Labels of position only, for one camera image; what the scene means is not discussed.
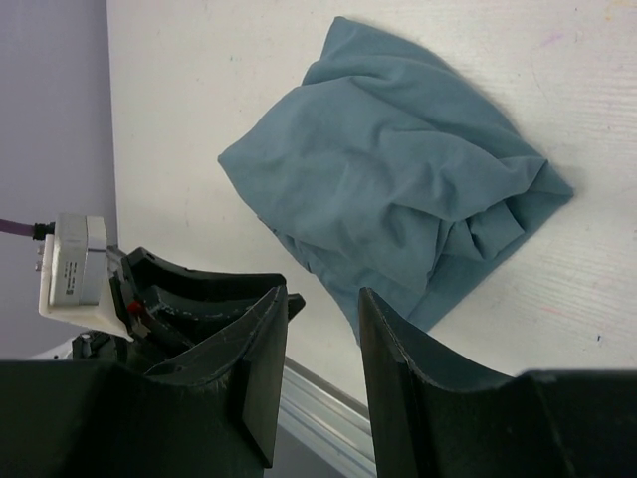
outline towel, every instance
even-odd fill
[[[341,17],[219,161],[356,335],[360,288],[427,331],[572,195],[442,60]]]

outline purple cable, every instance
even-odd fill
[[[33,224],[22,224],[20,222],[0,219],[0,232],[8,232],[9,234],[16,234],[18,236],[33,237],[35,231]]]

